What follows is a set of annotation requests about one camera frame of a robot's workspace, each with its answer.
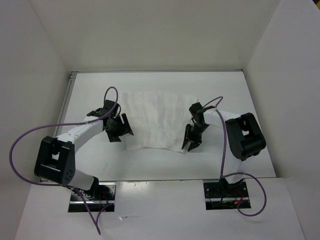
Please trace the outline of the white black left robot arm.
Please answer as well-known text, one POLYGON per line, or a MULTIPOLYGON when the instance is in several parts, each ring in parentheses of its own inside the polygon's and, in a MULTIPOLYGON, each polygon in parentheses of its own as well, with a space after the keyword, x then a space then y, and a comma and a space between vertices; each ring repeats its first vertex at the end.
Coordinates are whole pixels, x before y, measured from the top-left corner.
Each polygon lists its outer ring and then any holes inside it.
POLYGON ((106 132, 111 143, 133 134, 127 115, 121 106, 105 100, 102 108, 89 112, 83 124, 77 125, 57 137, 42 139, 34 167, 34 174, 64 187, 78 189, 88 200, 105 193, 99 179, 76 169, 76 153, 90 139, 106 132))

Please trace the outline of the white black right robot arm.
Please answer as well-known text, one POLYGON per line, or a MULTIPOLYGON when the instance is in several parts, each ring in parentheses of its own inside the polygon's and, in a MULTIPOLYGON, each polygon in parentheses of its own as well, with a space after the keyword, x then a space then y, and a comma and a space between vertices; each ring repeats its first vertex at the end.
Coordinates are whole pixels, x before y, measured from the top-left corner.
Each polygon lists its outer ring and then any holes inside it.
POLYGON ((216 106, 202 106, 196 102, 189 108, 191 123, 185 127, 182 149, 188 152, 202 144, 202 134, 209 126, 223 130, 222 162, 220 168, 219 191, 229 197, 240 187, 242 180, 234 182, 224 176, 227 147, 232 155, 244 162, 257 156, 266 147, 266 140, 255 116, 250 113, 237 114, 220 111, 216 106))

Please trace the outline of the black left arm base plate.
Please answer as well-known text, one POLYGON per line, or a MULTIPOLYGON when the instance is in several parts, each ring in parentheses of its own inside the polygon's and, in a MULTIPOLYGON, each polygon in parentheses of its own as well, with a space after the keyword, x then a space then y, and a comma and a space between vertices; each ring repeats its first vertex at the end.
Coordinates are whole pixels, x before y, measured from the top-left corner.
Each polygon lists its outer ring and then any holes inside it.
MULTIPOLYGON (((116 182, 99 182, 98 193, 89 194, 89 191, 79 189, 78 191, 85 200, 88 209, 91 212, 98 213, 103 212, 114 212, 115 211, 115 196, 116 196, 116 182)), ((69 213, 83 213, 87 212, 85 203, 81 196, 71 191, 68 212, 69 213)))

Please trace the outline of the white fabric skirt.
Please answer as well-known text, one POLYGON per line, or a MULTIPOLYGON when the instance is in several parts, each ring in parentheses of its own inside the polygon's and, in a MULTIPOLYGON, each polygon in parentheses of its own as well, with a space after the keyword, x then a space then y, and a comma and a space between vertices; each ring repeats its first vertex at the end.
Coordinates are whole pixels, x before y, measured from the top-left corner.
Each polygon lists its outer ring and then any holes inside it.
POLYGON ((164 149, 184 154, 186 125, 191 122, 189 107, 198 101, 194 95, 163 91, 122 92, 121 110, 133 135, 124 136, 126 151, 164 149))

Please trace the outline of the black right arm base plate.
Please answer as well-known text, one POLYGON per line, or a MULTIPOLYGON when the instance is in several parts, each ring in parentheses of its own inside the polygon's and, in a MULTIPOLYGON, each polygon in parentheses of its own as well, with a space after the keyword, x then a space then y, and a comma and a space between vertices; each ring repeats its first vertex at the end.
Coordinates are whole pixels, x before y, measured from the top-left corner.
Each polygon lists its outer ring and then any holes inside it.
POLYGON ((204 181, 203 190, 207 211, 237 209, 238 204, 240 204, 240 209, 251 208, 245 181, 229 191, 223 190, 218 181, 204 181))

